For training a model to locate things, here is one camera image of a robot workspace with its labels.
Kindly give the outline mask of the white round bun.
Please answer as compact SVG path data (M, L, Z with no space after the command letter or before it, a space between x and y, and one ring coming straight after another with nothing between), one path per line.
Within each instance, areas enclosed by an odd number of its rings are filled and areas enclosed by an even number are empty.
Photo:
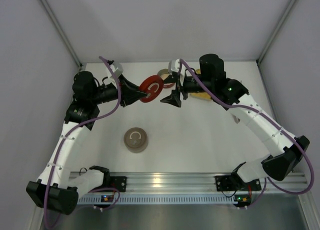
M168 76L169 76L168 74L163 74L163 75L161 76L161 78L162 78L162 80L165 80Z

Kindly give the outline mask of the red steel lunch bowl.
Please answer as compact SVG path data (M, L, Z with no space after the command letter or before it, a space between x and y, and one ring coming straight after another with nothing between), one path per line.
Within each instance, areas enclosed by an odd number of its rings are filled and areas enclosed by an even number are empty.
M161 69L157 75L164 81L169 76L168 69ZM164 89L172 88L175 84L174 83L164 83L163 87Z

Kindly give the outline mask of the red round lid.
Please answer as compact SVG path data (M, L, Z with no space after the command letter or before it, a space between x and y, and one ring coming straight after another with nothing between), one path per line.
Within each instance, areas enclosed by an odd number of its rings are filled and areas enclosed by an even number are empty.
M139 91L144 92L146 97L141 99L142 103L149 103L155 100L164 88L164 81L158 75L148 77L139 86Z

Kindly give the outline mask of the brown round lid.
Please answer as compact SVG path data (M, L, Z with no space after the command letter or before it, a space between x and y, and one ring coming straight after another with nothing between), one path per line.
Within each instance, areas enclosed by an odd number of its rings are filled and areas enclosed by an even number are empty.
M148 141L148 136L144 129L134 127L128 129L124 134L123 142L125 143L129 140Z

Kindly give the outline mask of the tan steel lunch bowl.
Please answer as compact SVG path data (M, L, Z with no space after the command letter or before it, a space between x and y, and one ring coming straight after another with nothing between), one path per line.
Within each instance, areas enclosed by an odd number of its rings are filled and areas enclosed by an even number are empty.
M129 140L124 143L126 148L132 153L140 153L143 152L147 146L148 141L138 141L138 140Z

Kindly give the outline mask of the steel food tongs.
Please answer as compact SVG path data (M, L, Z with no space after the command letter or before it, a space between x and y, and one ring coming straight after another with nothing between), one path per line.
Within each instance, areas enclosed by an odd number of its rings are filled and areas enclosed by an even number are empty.
M237 97L237 100L239 100L239 98L242 97L245 94L245 91L243 90L244 86L243 86L242 81L240 80L238 82L239 82L239 84L237 84L238 87L237 87L237 90L236 90L236 93L235 93L235 96ZM234 119L236 124L238 124L241 121L240 118L238 116L234 115L234 114L232 114L232 117L233 117L233 119Z

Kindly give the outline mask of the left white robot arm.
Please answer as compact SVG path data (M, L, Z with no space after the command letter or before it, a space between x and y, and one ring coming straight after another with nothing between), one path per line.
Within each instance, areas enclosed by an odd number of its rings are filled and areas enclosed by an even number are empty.
M140 86L122 74L112 73L108 79L110 84L100 85L89 71L75 75L73 101L66 112L57 146L38 179L30 181L26 187L26 192L38 207L70 215L83 195L99 188L112 189L109 169L100 166L92 166L70 181L70 162L95 121L100 119L98 105L116 101L111 111L114 113L119 106L126 107L139 100L148 102L151 100L152 79L148 78Z

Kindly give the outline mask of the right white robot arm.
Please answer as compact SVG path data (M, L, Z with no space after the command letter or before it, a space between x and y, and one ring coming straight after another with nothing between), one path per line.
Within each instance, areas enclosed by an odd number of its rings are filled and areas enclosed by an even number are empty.
M264 144L269 152L267 156L243 162L227 175L227 182L235 190L243 190L247 183L260 178L284 180L305 156L309 139L288 132L268 115L240 81L227 77L224 61L218 55L201 56L199 66L200 73L197 74L184 60L172 60L164 82L175 83L175 90L161 102L181 107L182 100L189 94L205 92Z

